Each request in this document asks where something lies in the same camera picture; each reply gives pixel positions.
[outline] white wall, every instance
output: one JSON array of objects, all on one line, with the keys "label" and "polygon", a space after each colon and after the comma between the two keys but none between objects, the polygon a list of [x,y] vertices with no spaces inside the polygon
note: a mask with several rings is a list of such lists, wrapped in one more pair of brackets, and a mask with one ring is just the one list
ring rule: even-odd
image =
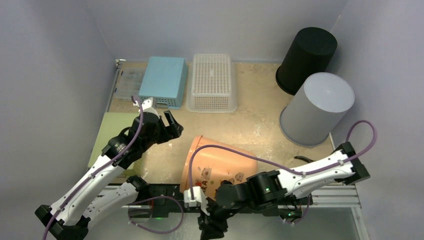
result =
[{"label": "white wall", "polygon": [[114,57],[282,61],[305,27],[333,27],[348,0],[88,0]]},{"label": "white wall", "polygon": [[40,239],[34,211],[86,171],[115,61],[84,0],[2,0],[0,43],[0,239]]},{"label": "white wall", "polygon": [[[424,1],[350,0],[333,34],[329,70],[353,87],[356,103],[333,131],[341,143],[359,119],[378,130],[361,160],[371,178],[357,185],[373,240],[424,239]],[[360,126],[351,142],[371,139]]]}]

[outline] clear plastic box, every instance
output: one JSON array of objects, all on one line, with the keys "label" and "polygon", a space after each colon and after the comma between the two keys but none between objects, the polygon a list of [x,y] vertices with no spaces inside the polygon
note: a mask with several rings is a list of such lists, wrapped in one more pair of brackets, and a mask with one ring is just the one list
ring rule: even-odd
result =
[{"label": "clear plastic box", "polygon": [[228,54],[196,54],[188,75],[187,109],[232,113],[237,109],[236,68]]},{"label": "clear plastic box", "polygon": [[120,81],[115,88],[115,97],[130,101],[131,95],[138,95],[145,72],[145,67],[125,68],[122,71]]}]

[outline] gray trash can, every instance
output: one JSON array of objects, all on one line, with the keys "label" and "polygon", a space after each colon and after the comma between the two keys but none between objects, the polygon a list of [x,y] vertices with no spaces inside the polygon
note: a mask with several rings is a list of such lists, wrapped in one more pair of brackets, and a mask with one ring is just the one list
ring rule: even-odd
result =
[{"label": "gray trash can", "polygon": [[354,91],[343,78],[328,72],[314,73],[281,112],[281,130],[297,145],[317,146],[354,102]]}]

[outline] blue box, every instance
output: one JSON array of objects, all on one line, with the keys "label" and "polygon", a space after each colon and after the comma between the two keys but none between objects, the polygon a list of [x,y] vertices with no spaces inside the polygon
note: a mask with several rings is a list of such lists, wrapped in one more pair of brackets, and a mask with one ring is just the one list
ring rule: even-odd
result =
[{"label": "blue box", "polygon": [[152,56],[138,95],[144,101],[154,97],[158,107],[179,109],[183,104],[188,67],[182,57]]}]

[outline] wooden table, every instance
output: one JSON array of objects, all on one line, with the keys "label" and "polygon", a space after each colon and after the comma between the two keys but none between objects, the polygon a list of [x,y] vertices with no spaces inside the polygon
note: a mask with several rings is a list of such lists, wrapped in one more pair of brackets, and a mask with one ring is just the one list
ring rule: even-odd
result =
[{"label": "wooden table", "polygon": [[[121,68],[145,67],[146,62],[125,62]],[[322,159],[332,151],[330,138],[316,147],[302,147],[289,141],[279,124],[280,113],[293,96],[281,90],[275,79],[279,64],[236,63],[238,108],[232,113],[195,113],[186,108],[186,97],[180,109],[171,109],[176,121],[183,125],[180,138],[153,145],[143,156],[140,175],[148,183],[179,183],[190,145],[197,135],[248,150],[257,157],[289,168],[305,162],[294,156]],[[158,108],[163,115],[165,109]],[[136,113],[130,101],[112,97],[109,112]],[[258,172],[274,166],[258,163]]]}]

